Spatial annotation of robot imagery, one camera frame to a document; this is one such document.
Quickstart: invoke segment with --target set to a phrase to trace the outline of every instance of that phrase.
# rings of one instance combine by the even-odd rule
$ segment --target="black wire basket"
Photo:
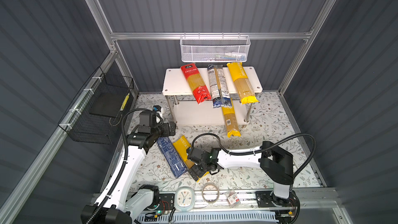
[[[102,73],[90,89],[83,89],[83,99],[73,108],[80,93],[76,95],[58,126],[77,142],[115,143],[121,135],[121,118],[134,100],[133,89],[133,78]],[[72,117],[65,122],[71,111]]]

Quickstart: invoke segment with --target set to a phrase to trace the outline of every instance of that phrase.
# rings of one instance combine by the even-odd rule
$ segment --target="white shelf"
[[[254,67],[243,67],[249,78],[250,84],[253,87],[255,93],[261,93],[263,87],[261,86],[260,80],[257,77]],[[229,93],[238,93],[235,85],[232,81],[231,74],[227,67],[222,68],[226,79],[226,84]],[[210,89],[209,75],[207,68],[198,68],[203,81],[205,82],[207,89]],[[166,76],[164,77],[163,83],[163,95],[192,95],[192,91],[189,88],[188,82],[186,81],[184,74],[180,68],[169,68],[166,70]]]
[[[236,120],[239,125],[247,125],[244,119],[247,114],[246,106],[233,101]],[[174,105],[174,116],[178,126],[196,125],[224,125],[221,107],[213,108],[212,101],[204,101],[198,105],[196,101],[180,101]]]

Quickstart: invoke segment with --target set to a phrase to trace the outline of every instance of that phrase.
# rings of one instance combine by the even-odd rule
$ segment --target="clock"
[[[174,207],[179,212],[188,212],[195,205],[195,192],[190,187],[181,187],[174,196]]]

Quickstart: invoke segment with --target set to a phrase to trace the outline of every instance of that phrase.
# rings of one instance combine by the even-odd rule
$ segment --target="corrugated wall panel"
[[[398,0],[338,0],[285,94],[355,223],[396,222],[397,33]]]
[[[84,0],[0,0],[0,15],[3,205],[109,49]],[[67,139],[15,223],[77,222],[114,148]]]
[[[325,0],[99,0],[114,32],[303,32]]]
[[[118,43],[141,92],[162,91],[166,69],[186,64],[181,61],[177,40],[120,40]],[[278,89],[301,44],[301,40],[253,40],[250,59],[244,66],[255,67],[263,89]],[[207,67],[207,63],[196,65]]]

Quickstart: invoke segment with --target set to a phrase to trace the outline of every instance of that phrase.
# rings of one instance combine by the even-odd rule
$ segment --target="floral tablecloth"
[[[240,126],[241,137],[226,136],[225,126],[177,126],[176,135],[171,138],[174,142],[182,135],[192,141],[201,133],[211,132],[220,136],[227,149],[244,149],[261,145],[264,140],[276,143],[277,141],[294,134],[293,128],[286,116],[276,92],[264,92],[258,94],[259,103],[253,104],[251,109],[250,124],[245,128]],[[192,96],[178,96],[179,101],[194,100]],[[165,109],[165,122],[172,117],[167,105],[166,97],[162,94],[141,94],[138,97],[137,108],[149,108],[160,105]],[[133,117],[129,132],[138,124],[138,118]],[[212,147],[218,147],[214,137],[205,136],[198,139],[196,147],[210,151]],[[293,154],[294,171],[306,160],[301,146],[296,139],[281,145]],[[239,167],[236,169],[224,169],[216,175],[206,175],[199,182],[195,182],[186,172],[179,178],[175,178],[158,145],[149,150],[147,156],[138,169],[138,172],[130,187],[130,192],[135,192],[142,184],[151,184],[159,187],[161,191],[175,191],[178,187],[189,186],[195,190],[201,190],[207,182],[213,182],[220,190],[224,189],[263,189],[272,188],[273,182],[260,168]],[[319,187],[314,172],[308,165],[296,177],[294,187]]]

